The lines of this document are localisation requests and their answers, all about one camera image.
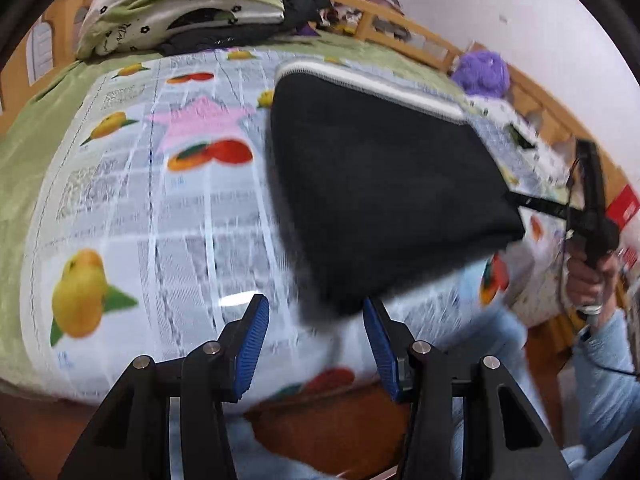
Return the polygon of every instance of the white wall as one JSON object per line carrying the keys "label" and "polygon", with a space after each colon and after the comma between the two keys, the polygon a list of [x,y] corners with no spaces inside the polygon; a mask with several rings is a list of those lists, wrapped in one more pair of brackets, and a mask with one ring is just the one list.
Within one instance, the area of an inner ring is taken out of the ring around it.
{"label": "white wall", "polygon": [[400,0],[460,48],[479,41],[562,101],[640,190],[640,87],[578,0]]}

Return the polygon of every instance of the orange fruit print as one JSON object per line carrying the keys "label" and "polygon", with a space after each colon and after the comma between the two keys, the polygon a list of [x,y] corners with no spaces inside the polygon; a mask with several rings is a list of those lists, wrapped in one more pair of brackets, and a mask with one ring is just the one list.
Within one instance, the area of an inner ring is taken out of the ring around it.
{"label": "orange fruit print", "polygon": [[480,303],[487,306],[491,303],[498,290],[507,290],[509,286],[509,271],[507,265],[498,254],[487,262],[480,280]]}
{"label": "orange fruit print", "polygon": [[213,79],[213,74],[209,73],[209,72],[197,72],[195,74],[185,74],[185,75],[179,75],[176,77],[172,77],[167,79],[166,81],[170,84],[170,85],[175,85],[175,84],[180,84],[180,83],[186,83],[187,81],[207,81],[209,79]]}
{"label": "orange fruit print", "polygon": [[531,215],[531,235],[533,239],[537,242],[540,241],[540,238],[545,234],[545,230],[542,227],[542,223],[538,219],[537,216]]}
{"label": "orange fruit print", "polygon": [[302,387],[301,394],[323,394],[350,386],[356,376],[348,368],[329,368],[319,373]]}
{"label": "orange fruit print", "polygon": [[182,150],[167,162],[169,171],[187,171],[207,164],[211,160],[222,164],[246,164],[254,159],[251,149],[236,139],[224,139],[209,144],[203,142]]}

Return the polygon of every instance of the yellow fruit print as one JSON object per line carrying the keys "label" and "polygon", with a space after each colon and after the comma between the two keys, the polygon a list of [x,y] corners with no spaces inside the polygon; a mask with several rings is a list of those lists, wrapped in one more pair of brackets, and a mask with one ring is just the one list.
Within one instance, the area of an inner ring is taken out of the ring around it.
{"label": "yellow fruit print", "polygon": [[234,50],[226,55],[228,60],[234,59],[255,59],[255,56],[247,50]]}
{"label": "yellow fruit print", "polygon": [[324,56],[324,62],[333,63],[335,65],[344,65],[342,60],[339,57],[335,57],[335,56]]}
{"label": "yellow fruit print", "polygon": [[137,74],[138,72],[142,72],[143,70],[151,70],[151,69],[147,68],[146,66],[143,66],[142,63],[136,63],[134,65],[129,65],[124,68],[121,68],[120,70],[118,70],[118,73],[115,76],[113,76],[111,79],[116,79],[117,77],[122,77],[127,75],[134,75],[134,74]]}
{"label": "yellow fruit print", "polygon": [[258,97],[258,108],[271,108],[273,104],[273,90],[265,90]]}
{"label": "yellow fruit print", "polygon": [[135,124],[137,122],[138,121],[133,119],[127,119],[127,115],[124,112],[115,112],[101,120],[100,124],[91,131],[89,137],[87,137],[80,146],[84,146],[90,140],[101,139],[102,137],[109,136],[124,126],[129,126],[130,124]]}
{"label": "yellow fruit print", "polygon": [[63,335],[89,336],[98,328],[105,313],[137,304],[137,300],[109,285],[100,254],[93,249],[82,249],[66,262],[53,290],[51,347]]}
{"label": "yellow fruit print", "polygon": [[498,165],[498,167],[500,168],[500,173],[502,173],[502,178],[510,187],[515,187],[520,183],[520,179],[513,173],[511,173],[511,170],[509,170],[509,168],[501,164]]}

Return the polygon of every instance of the wrist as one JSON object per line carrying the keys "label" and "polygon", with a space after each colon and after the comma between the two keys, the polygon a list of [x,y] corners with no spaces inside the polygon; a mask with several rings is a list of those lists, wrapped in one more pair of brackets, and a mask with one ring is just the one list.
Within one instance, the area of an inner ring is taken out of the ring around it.
{"label": "wrist", "polygon": [[596,331],[599,328],[603,327],[611,316],[613,316],[618,308],[618,304],[616,303],[616,297],[612,294],[609,299],[602,305],[602,312],[598,316],[596,323],[592,326],[592,330]]}

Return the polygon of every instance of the metal screw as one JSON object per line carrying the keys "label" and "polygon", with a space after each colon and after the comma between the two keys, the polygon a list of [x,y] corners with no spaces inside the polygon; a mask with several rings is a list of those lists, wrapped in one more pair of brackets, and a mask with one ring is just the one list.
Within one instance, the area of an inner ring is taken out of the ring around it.
{"label": "metal screw", "polygon": [[426,341],[416,341],[411,345],[411,348],[418,352],[418,354],[428,354],[431,352],[431,345]]}
{"label": "metal screw", "polygon": [[500,359],[498,359],[497,357],[494,357],[492,355],[488,355],[487,357],[482,359],[482,363],[487,368],[490,368],[491,370],[495,370],[496,368],[498,368],[500,366]]}
{"label": "metal screw", "polygon": [[220,346],[220,343],[217,341],[209,341],[207,343],[204,343],[204,345],[202,346],[202,350],[205,354],[208,355],[217,354],[218,352],[220,352],[221,348],[222,346]]}
{"label": "metal screw", "polygon": [[136,370],[142,370],[149,366],[151,362],[151,358],[148,355],[139,355],[135,359],[133,359],[133,367]]}

